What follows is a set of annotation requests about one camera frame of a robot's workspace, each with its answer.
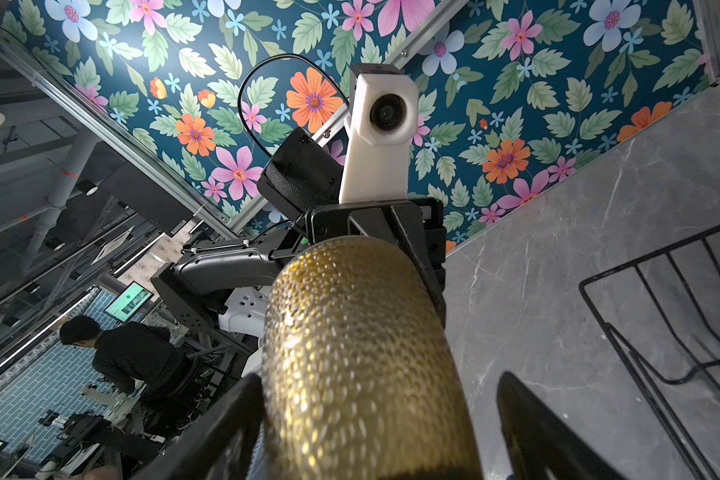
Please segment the amber textured glass cup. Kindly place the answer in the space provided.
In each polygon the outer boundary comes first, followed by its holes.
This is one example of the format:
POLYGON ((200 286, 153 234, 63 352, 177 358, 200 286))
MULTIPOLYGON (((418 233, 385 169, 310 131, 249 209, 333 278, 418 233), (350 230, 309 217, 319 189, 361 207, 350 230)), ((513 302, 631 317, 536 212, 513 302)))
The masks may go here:
POLYGON ((265 320, 273 479, 478 479, 479 450, 440 318, 412 261, 379 239, 315 245, 265 320))

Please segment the black wire dish rack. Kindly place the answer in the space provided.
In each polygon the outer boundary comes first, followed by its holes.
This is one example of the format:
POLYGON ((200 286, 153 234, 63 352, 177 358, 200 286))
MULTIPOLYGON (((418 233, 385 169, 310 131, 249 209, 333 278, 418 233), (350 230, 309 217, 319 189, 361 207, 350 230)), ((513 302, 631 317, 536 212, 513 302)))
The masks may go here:
POLYGON ((579 292, 694 479, 720 479, 720 224, 579 292))

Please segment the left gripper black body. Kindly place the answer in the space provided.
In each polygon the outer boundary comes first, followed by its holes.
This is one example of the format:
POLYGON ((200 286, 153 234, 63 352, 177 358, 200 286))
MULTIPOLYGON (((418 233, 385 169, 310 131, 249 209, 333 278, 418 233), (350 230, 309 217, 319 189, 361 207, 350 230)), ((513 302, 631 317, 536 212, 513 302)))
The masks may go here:
POLYGON ((390 243, 413 262, 446 324, 446 227, 444 205, 433 197, 322 205, 305 215, 309 240, 320 243, 342 236, 365 236, 390 243))

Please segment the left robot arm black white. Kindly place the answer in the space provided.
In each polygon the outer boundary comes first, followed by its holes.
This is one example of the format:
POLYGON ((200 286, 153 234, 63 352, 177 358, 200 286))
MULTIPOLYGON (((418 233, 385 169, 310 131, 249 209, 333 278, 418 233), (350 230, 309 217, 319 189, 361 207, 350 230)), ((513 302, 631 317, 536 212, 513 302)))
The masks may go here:
POLYGON ((273 284, 279 272, 307 247, 359 235, 385 240, 413 262, 439 317, 446 316, 444 205, 432 197, 338 202, 343 168, 303 129, 294 129, 271 156, 258 182, 260 194, 286 217, 251 239, 196 241, 179 262, 152 278, 169 312, 195 332, 209 333, 227 313, 237 289, 273 284))

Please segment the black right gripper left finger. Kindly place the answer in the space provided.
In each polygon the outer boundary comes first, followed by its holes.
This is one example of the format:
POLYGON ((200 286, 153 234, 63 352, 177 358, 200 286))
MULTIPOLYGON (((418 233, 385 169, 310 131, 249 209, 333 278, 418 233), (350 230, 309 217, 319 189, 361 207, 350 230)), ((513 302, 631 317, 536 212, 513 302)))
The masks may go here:
POLYGON ((135 477, 144 480, 245 479, 263 417, 262 380, 251 373, 135 477))

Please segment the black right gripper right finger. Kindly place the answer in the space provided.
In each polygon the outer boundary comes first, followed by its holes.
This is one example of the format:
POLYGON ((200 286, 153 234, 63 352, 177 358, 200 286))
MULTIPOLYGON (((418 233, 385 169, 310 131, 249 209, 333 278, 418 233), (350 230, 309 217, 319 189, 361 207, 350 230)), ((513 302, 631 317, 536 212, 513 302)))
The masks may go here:
POLYGON ((496 400, 515 479, 623 477, 512 373, 501 375, 496 400))

